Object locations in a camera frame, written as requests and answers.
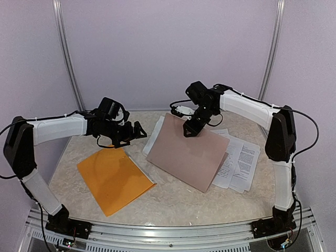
purple-tinted wall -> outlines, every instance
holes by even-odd
[[[200,80],[257,97],[277,0],[62,1],[87,108],[102,96],[128,109],[168,109]]]
[[[297,191],[311,206],[328,251],[336,247],[336,2],[287,0],[266,101],[312,116],[320,141],[296,159]],[[314,141],[311,122],[295,115],[298,150]]]
[[[0,129],[14,116],[60,115],[76,109],[60,49],[52,1],[0,1]],[[6,133],[0,137],[0,150]],[[67,139],[35,148],[49,181]],[[0,154],[0,174],[13,174]],[[17,250],[32,201],[16,179],[0,180],[0,251]]]

tabletop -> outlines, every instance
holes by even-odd
[[[150,136],[159,117],[166,113],[131,112],[129,120],[140,121]],[[79,162],[100,150],[92,136],[73,136],[70,139],[49,187],[68,208],[70,217],[88,221],[145,226],[194,226],[271,216],[275,182],[272,164],[264,150],[265,138],[254,122],[230,112],[222,112],[222,115],[222,123],[209,129],[228,129],[230,135],[260,145],[261,153],[249,192],[241,194],[211,185],[206,193],[202,193],[149,163],[142,154],[148,138],[136,139],[124,149],[157,185],[106,217],[77,170]],[[101,144],[110,142],[101,139]]]

